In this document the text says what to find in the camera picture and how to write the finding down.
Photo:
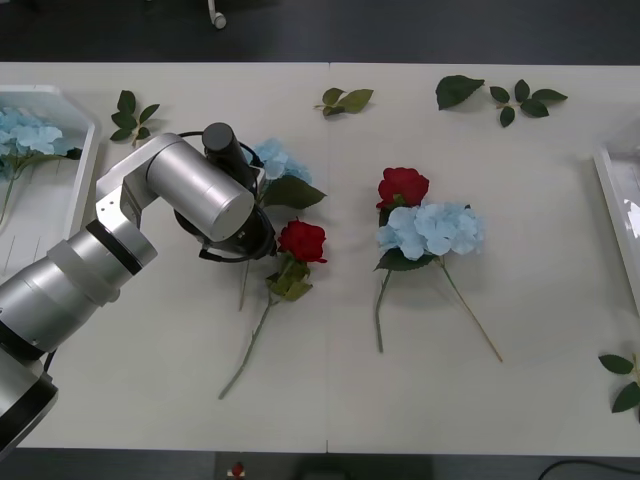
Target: tabletop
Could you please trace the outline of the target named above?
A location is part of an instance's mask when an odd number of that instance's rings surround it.
[[[434,90],[450,74],[510,91],[524,78],[569,99],[503,129],[487,91],[438,111]],[[637,114],[640,68],[3,64],[0,82],[54,84],[93,111],[100,173],[131,151],[107,141],[129,89],[162,104],[156,130],[224,121],[245,143],[280,138],[328,194],[304,218],[326,229],[329,262],[312,293],[267,323],[224,401],[268,262],[252,268],[238,312],[241,269],[199,260],[168,205],[145,210],[158,258],[61,348],[58,405],[24,446],[637,455],[637,418],[610,412],[622,380],[597,358],[637,348],[640,324],[592,151]],[[361,114],[327,121],[312,106],[329,87],[375,93]],[[427,176],[432,201],[485,218],[482,253],[450,270],[504,363],[433,267],[391,277],[377,352],[375,204],[393,166]]]

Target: white tray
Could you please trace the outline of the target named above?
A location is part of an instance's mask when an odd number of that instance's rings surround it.
[[[606,139],[594,160],[640,312],[640,118]]]
[[[62,130],[80,160],[29,167],[15,182],[0,226],[0,283],[81,226],[99,141],[98,123],[58,88],[0,85],[0,108],[24,108]],[[0,208],[8,182],[0,184]]]

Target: thin stem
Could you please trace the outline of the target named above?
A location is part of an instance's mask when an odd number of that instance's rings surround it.
[[[380,305],[382,305],[382,295],[384,295],[384,291],[387,289],[389,277],[391,277],[391,270],[387,270],[387,276],[384,277],[380,295],[378,295],[378,301],[376,302],[376,335],[378,338],[378,352],[380,353],[384,353],[384,347],[382,346],[382,329],[380,328]]]
[[[7,194],[4,196],[4,205],[2,206],[2,215],[0,215],[0,225],[4,220],[4,214],[7,212],[7,205],[9,205],[9,197],[11,196],[11,190],[13,190],[13,182],[16,180],[15,175],[11,177],[9,181],[9,188],[7,188]]]
[[[500,360],[500,362],[502,362],[502,357],[498,353],[498,349],[495,347],[495,345],[493,344],[493,342],[489,338],[489,335],[487,335],[487,332],[484,331],[484,328],[482,328],[482,324],[480,323],[480,320],[478,320],[478,318],[475,316],[475,314],[471,310],[471,307],[469,307],[469,305],[467,305],[467,302],[465,302],[464,298],[462,297],[462,294],[458,290],[458,287],[456,287],[456,284],[453,282],[453,279],[451,278],[451,275],[449,275],[449,271],[447,270],[447,267],[444,266],[444,262],[442,262],[440,260],[440,261],[438,261],[438,264],[442,268],[442,271],[444,272],[444,274],[447,276],[447,279],[449,280],[449,283],[453,287],[453,290],[458,294],[458,298],[460,299],[462,304],[465,306],[465,308],[467,309],[467,311],[471,315],[471,318],[473,318],[475,320],[476,324],[480,328],[480,331],[482,332],[482,335],[484,336],[485,340],[487,342],[489,342],[489,345],[493,349],[493,352],[496,354],[496,357],[498,357],[498,360]]]
[[[244,262],[244,275],[242,276],[242,286],[240,287],[240,305],[238,305],[238,311],[242,311],[242,306],[244,305],[244,291],[247,288],[247,278],[249,277],[249,262],[247,260]]]
[[[240,378],[240,375],[242,375],[242,372],[244,371],[245,367],[247,366],[247,363],[249,362],[249,357],[251,356],[251,352],[253,351],[253,347],[256,344],[256,340],[258,340],[258,335],[260,335],[260,330],[262,330],[264,322],[267,319],[267,315],[269,314],[269,310],[271,310],[271,307],[273,307],[274,305],[277,305],[277,304],[278,304],[278,302],[274,301],[273,298],[271,298],[271,293],[269,293],[269,303],[267,303],[267,308],[265,309],[264,313],[262,314],[262,318],[260,319],[260,323],[258,324],[258,328],[256,328],[256,330],[251,334],[251,343],[249,343],[249,348],[247,349],[247,353],[244,354],[244,359],[242,360],[242,365],[240,365],[240,368],[238,368],[238,371],[235,373],[235,375],[233,376],[231,381],[229,383],[227,383],[227,386],[224,387],[222,392],[220,392],[220,395],[218,395],[218,400],[222,400],[227,395],[227,393],[229,393],[229,390],[231,390],[231,388],[236,383],[238,378]]]

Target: green leaf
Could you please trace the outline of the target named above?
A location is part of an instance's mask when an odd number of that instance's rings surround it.
[[[633,363],[618,355],[602,355],[598,357],[604,368],[618,375],[629,375],[633,371]]]
[[[72,148],[67,152],[65,157],[68,158],[69,160],[80,160],[80,157],[82,157],[82,149]]]
[[[140,125],[149,120],[151,118],[151,115],[156,113],[156,110],[158,110],[158,108],[160,108],[159,103],[149,105],[147,108],[145,108],[140,114]]]
[[[150,135],[151,135],[151,132],[147,127],[140,127],[140,130],[138,130],[138,136],[136,137],[136,140],[144,140],[145,138],[149,138]]]
[[[640,405],[640,387],[636,382],[631,382],[618,394],[611,411],[613,413],[624,412],[638,405]]]
[[[340,90],[339,88],[330,88],[324,95],[322,96],[322,103],[325,105],[335,105],[335,103],[340,98],[340,95],[344,93],[344,90]]]
[[[136,111],[136,96],[129,90],[120,92],[118,99],[118,110],[125,113],[133,114]]]
[[[464,102],[482,85],[484,80],[475,80],[464,75],[444,77],[436,87],[438,110],[451,108]]]
[[[561,102],[569,97],[561,94],[560,92],[556,92],[555,90],[543,88],[542,90],[533,92],[531,98],[533,98],[534,100],[539,100],[541,102]]]
[[[402,250],[399,248],[392,248],[387,251],[376,270],[392,270],[394,272],[406,272],[408,270],[415,270],[416,268],[421,268],[426,265],[429,265],[433,259],[437,258],[435,255],[425,254],[420,257],[418,260],[408,260],[402,254]]]
[[[509,92],[502,87],[491,87],[489,90],[491,90],[491,96],[498,103],[509,103],[509,100],[511,100]]]
[[[531,89],[529,88],[529,84],[524,80],[518,80],[515,88],[516,100],[518,102],[524,102],[527,98],[529,98],[530,92]]]
[[[36,153],[35,155],[31,155],[30,157],[26,158],[23,157],[18,160],[18,168],[16,168],[15,170],[15,178],[16,180],[20,178],[20,175],[22,175],[22,172],[24,172],[27,167],[36,165],[38,163],[50,162],[52,160],[64,160],[64,158],[65,157],[61,157],[60,155],[47,155],[44,153]]]
[[[265,279],[265,282],[267,283],[269,290],[279,297],[284,297],[289,291],[289,288],[293,283],[293,279],[286,275],[280,275],[280,273],[274,273],[273,275],[268,276]]]
[[[346,112],[347,109],[344,107],[324,107],[322,109],[322,114],[325,117],[330,117],[332,115],[338,115],[339,113]]]
[[[313,285],[310,285],[306,282],[293,282],[287,293],[284,295],[284,299],[288,302],[295,302],[299,300],[305,293],[311,290]]]
[[[113,140],[114,142],[126,140],[131,136],[132,133],[133,132],[131,130],[128,130],[126,128],[121,128],[120,130],[116,130],[116,132],[113,135],[111,135],[111,140]]]
[[[315,205],[326,195],[312,187],[304,180],[293,175],[285,175],[269,184],[262,198],[265,207],[270,205],[285,205],[297,210]]]
[[[522,105],[520,105],[520,108],[523,112],[531,115],[532,117],[542,118],[549,116],[549,110],[547,110],[547,107],[538,100],[525,100],[522,102]]]
[[[133,130],[138,126],[138,122],[129,112],[114,113],[111,115],[111,120],[120,128],[126,128],[127,130]]]
[[[373,90],[369,90],[368,88],[354,90],[342,97],[337,103],[337,106],[344,107],[347,113],[360,113],[362,109],[367,106],[369,100],[371,100],[371,95],[373,95]]]
[[[500,112],[500,125],[507,128],[516,118],[516,111],[511,107],[504,107]]]

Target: blue hydrangea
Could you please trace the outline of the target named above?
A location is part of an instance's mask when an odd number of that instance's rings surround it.
[[[378,230],[380,252],[400,248],[409,260],[424,254],[460,255],[477,250],[484,241],[484,224],[473,209],[453,203],[398,207]]]
[[[418,235],[415,219],[418,207],[398,207],[389,215],[389,221],[378,230],[380,253],[399,247],[409,260],[417,260],[424,254],[424,239]]]
[[[311,174],[304,165],[295,161],[277,138],[270,138],[256,145],[254,151],[264,163],[264,171],[268,181],[276,180],[284,175],[292,175],[311,185]],[[251,161],[251,154],[245,151],[245,158]]]
[[[41,118],[13,108],[0,111],[0,156],[34,152],[66,155],[72,148],[60,129]]]

